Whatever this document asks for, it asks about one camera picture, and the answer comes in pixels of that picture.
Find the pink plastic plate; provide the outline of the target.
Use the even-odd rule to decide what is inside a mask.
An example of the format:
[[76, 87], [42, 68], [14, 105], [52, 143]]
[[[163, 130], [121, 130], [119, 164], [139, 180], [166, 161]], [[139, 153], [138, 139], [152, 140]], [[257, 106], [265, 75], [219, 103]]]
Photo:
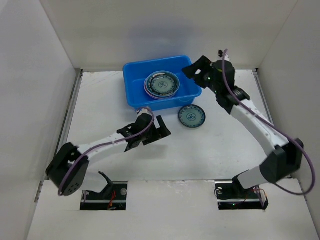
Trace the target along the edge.
[[148, 81], [145, 80], [144, 81], [144, 92], [146, 93], [147, 96], [149, 96], [152, 99], [156, 99], [156, 100], [164, 100], [164, 99], [169, 99], [172, 98], [176, 92], [172, 92], [172, 93], [168, 93], [168, 94], [160, 94], [160, 93], [156, 93], [154, 90], [151, 89], [151, 87], [148, 87]]

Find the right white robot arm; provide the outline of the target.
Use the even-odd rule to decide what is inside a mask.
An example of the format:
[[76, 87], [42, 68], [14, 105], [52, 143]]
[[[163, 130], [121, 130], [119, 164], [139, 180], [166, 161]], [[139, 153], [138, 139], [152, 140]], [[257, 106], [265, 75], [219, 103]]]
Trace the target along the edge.
[[232, 193], [244, 197], [250, 189], [265, 183], [275, 184], [301, 167], [303, 143], [292, 143], [270, 126], [270, 122], [256, 108], [250, 96], [235, 85], [236, 70], [229, 61], [210, 61], [202, 56], [195, 63], [184, 67], [183, 74], [196, 85], [209, 88], [217, 103], [238, 120], [257, 140], [266, 159], [253, 169], [244, 171], [232, 179]]

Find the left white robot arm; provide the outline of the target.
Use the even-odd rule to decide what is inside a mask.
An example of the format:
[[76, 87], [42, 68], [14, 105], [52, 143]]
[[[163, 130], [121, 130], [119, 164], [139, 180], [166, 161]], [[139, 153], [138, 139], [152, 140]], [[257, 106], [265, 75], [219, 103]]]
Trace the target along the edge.
[[104, 139], [79, 146], [65, 143], [45, 173], [58, 188], [59, 196], [67, 197], [81, 190], [107, 198], [112, 194], [113, 182], [102, 171], [89, 172], [89, 167], [109, 156], [149, 145], [171, 134], [160, 115], [155, 117], [142, 111], [134, 123]]

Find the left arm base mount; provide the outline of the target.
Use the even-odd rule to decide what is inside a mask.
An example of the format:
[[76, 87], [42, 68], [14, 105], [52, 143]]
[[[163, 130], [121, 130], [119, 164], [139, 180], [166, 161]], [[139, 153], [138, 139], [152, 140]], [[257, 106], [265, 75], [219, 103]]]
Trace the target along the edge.
[[128, 182], [115, 181], [107, 196], [93, 191], [83, 191], [81, 211], [125, 211], [127, 208]]

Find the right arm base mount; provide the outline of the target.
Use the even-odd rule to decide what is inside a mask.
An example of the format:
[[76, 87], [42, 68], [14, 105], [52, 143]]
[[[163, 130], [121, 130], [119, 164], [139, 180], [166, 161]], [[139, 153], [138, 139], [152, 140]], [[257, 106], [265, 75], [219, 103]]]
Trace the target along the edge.
[[263, 210], [269, 206], [269, 200], [264, 189], [254, 186], [237, 192], [232, 180], [217, 180], [214, 182], [214, 195], [217, 198], [219, 210]]

